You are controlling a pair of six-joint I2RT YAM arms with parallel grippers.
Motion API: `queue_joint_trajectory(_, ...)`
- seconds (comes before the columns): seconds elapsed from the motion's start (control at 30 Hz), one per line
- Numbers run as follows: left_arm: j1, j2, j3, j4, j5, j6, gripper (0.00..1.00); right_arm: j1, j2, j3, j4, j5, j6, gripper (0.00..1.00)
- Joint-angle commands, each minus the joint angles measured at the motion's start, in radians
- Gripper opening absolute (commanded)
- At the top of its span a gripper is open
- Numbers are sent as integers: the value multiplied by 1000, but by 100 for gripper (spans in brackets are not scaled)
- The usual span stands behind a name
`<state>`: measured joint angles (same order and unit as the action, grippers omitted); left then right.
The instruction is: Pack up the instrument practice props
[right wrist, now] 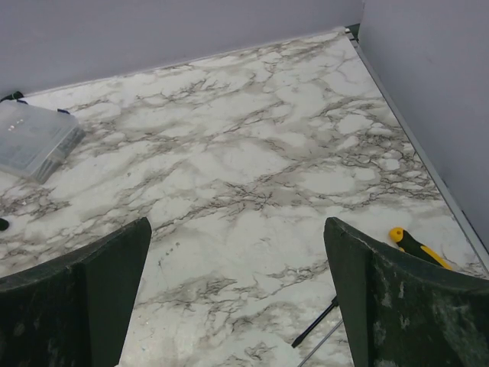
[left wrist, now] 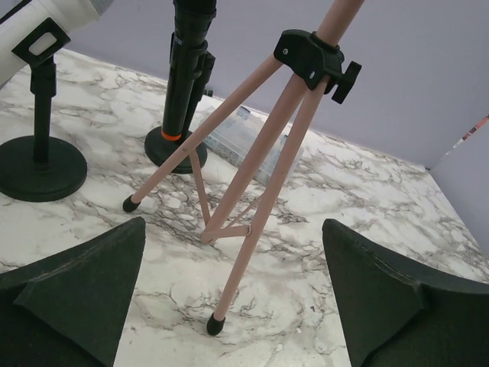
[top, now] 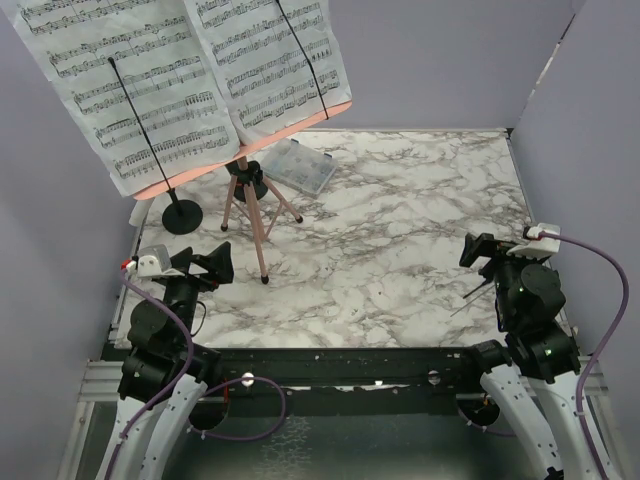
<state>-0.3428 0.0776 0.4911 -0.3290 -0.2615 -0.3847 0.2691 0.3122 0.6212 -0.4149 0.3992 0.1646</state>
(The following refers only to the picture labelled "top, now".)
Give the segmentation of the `sheet music page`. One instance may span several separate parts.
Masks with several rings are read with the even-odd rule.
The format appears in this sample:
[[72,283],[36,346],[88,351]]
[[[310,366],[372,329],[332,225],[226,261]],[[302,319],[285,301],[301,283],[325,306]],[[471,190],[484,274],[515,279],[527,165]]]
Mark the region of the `sheet music page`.
[[121,195],[238,152],[184,2],[4,1],[1,8]]
[[242,144],[352,99],[326,1],[187,1]]

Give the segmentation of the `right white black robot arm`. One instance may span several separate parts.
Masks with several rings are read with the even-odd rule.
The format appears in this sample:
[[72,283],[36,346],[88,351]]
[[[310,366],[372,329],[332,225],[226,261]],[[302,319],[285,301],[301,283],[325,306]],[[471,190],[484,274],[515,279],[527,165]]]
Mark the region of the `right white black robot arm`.
[[497,404],[538,479],[617,479],[584,394],[591,364],[582,365],[575,340],[557,321],[566,297],[557,271],[546,266],[560,246],[555,225],[528,227],[524,243],[490,233],[467,234],[463,268],[486,259],[479,274],[495,289],[498,329],[506,343],[471,347],[459,367],[461,383]]

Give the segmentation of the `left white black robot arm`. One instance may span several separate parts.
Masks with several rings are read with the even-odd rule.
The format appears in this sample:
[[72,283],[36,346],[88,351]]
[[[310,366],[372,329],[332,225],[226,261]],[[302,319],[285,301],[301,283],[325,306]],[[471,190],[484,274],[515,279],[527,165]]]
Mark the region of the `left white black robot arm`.
[[234,279],[231,245],[224,242],[206,255],[147,247],[122,264],[121,279],[142,300],[131,312],[131,348],[97,476],[159,479],[198,398],[220,385],[221,356],[195,344],[192,325],[200,294]]

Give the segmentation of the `pink music stand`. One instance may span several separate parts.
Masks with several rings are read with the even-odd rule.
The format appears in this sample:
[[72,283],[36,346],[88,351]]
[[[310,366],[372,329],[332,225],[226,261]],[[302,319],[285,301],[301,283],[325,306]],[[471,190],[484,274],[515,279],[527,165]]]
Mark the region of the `pink music stand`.
[[239,150],[233,159],[209,162],[202,167],[188,170],[184,173],[177,174],[170,178],[170,186],[177,187],[198,177],[201,177],[209,172],[212,172],[218,168],[224,167],[227,169],[231,176],[231,180],[228,186],[224,212],[226,214],[229,214],[233,207],[237,207],[239,211],[248,219],[252,229],[252,236],[262,282],[268,282],[269,280],[268,270],[263,256],[262,245],[268,239],[272,228],[268,225],[265,225],[262,221],[261,211],[259,207],[260,198],[262,198],[266,193],[271,192],[279,201],[279,204],[277,206],[278,211],[288,211],[293,216],[296,222],[302,222],[303,218],[300,213],[273,185],[272,181],[269,180],[265,174],[263,174],[257,162],[249,161],[247,157],[249,154],[255,151],[263,149],[294,133],[300,132],[310,126],[313,126],[321,121],[328,120],[331,117],[344,112],[351,106],[351,104],[352,99],[345,104],[330,108],[330,116],[327,119],[324,119],[320,115],[315,114],[306,120],[291,125],[274,135],[271,135],[249,145],[242,144],[239,139],[239,135],[236,132],[239,139]]

